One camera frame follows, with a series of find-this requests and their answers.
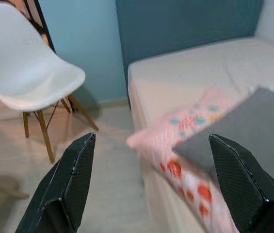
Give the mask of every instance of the floor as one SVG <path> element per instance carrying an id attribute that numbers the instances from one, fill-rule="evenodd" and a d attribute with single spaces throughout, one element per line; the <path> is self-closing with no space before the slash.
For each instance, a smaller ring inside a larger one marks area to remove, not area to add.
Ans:
<path id="1" fill-rule="evenodd" d="M 145 194 L 136 155 L 126 148 L 133 132 L 128 106 L 90 112 L 99 126 L 92 180 L 79 233 L 154 232 L 146 209 Z M 26 139 L 21 118 L 0 121 L 0 185 L 33 195 L 51 168 L 37 120 L 29 118 Z M 56 156 L 76 138 L 92 132 L 79 114 L 60 110 L 49 126 Z M 0 194 L 0 233 L 15 232 L 28 200 L 14 200 Z"/>

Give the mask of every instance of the blue wall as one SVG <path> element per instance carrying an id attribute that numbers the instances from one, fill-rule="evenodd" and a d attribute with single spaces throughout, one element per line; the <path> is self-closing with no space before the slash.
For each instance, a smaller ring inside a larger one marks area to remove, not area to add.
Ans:
<path id="1" fill-rule="evenodd" d="M 125 98 L 115 0 L 39 2 L 57 54 L 86 72 L 77 98 L 83 103 Z"/>

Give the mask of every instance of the white bed sheet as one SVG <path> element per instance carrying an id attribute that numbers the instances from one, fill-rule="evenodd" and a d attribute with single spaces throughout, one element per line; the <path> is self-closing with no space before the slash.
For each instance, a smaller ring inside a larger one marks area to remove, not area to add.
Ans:
<path id="1" fill-rule="evenodd" d="M 216 43 L 135 62 L 129 97 L 135 130 L 200 99 L 207 87 L 243 98 L 257 85 L 274 86 L 274 46 L 257 38 Z M 148 207 L 161 233 L 204 233 L 167 181 L 141 161 Z"/>

